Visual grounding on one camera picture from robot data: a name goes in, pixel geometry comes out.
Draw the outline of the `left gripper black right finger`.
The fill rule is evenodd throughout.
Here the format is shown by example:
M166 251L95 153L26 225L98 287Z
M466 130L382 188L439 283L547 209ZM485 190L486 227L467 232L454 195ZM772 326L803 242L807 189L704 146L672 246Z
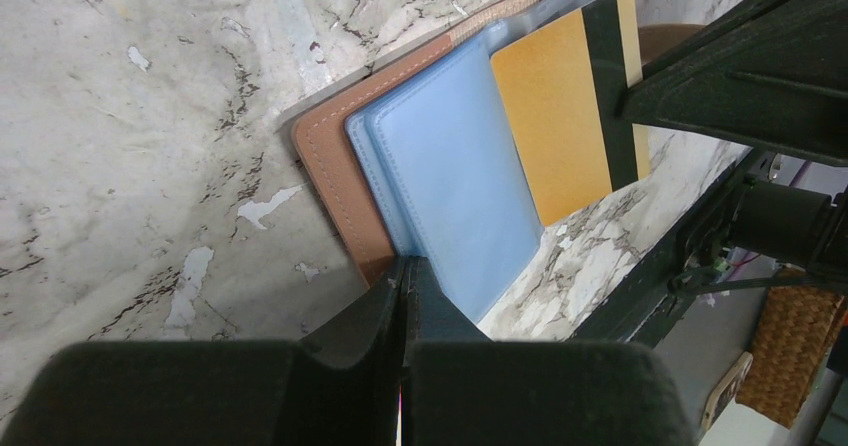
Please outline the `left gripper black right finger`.
M405 445L691 445L673 379L649 348L497 341L408 257L401 389Z

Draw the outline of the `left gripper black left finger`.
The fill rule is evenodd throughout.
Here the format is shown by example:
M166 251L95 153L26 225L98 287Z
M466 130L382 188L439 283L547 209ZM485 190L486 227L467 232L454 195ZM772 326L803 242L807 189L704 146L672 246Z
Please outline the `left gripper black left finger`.
M101 341L37 374L5 445L390 445L405 261L297 341Z

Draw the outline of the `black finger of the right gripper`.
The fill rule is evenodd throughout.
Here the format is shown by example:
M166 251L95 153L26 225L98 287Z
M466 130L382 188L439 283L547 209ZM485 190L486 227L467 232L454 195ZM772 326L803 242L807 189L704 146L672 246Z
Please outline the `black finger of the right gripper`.
M743 0L649 63L633 123L847 164L847 0Z

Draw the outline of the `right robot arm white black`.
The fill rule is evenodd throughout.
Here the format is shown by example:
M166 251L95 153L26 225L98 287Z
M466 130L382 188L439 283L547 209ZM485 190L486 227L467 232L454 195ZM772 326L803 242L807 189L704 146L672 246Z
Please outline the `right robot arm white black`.
M847 0L743 0L652 61L620 103L628 121L843 167L847 163ZM758 179L741 168L679 237L677 295L764 288L720 281L724 247L801 269L785 286L847 290L847 197Z

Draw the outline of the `gold black-striped credit card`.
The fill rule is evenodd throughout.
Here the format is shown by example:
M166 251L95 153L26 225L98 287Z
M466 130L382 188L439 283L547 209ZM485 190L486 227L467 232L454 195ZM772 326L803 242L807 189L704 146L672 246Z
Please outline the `gold black-striped credit card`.
M619 117L642 79L635 0L595 0L491 57L541 223L651 172L648 130Z

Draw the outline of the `tan leather card holder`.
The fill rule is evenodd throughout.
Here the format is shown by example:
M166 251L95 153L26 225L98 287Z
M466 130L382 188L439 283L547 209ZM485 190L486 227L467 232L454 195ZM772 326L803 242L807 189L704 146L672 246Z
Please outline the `tan leather card holder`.
M397 257L424 257L478 321L519 278L547 226L491 57L593 1L501 0L298 119L294 145L367 282ZM642 67L698 31L637 26Z

